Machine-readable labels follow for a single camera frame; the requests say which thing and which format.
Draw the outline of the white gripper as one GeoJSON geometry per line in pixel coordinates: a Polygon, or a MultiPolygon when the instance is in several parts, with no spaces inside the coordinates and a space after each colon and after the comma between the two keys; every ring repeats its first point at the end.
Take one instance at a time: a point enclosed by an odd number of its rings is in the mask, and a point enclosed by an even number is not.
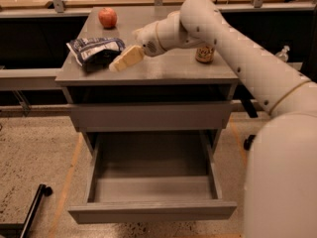
{"type": "Polygon", "coordinates": [[[126,47],[110,64],[111,71],[121,71],[142,61],[144,56],[156,57],[166,52],[161,21],[155,21],[133,32],[137,45],[126,47]]]}

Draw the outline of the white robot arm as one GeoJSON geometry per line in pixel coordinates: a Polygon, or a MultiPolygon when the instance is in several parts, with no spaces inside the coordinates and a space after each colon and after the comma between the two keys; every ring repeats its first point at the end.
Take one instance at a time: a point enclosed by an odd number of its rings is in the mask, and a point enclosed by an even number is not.
{"type": "Polygon", "coordinates": [[[317,83],[230,26],[211,0],[186,0],[135,35],[111,70],[209,45],[270,115],[249,152],[245,238],[317,238],[317,83]]]}

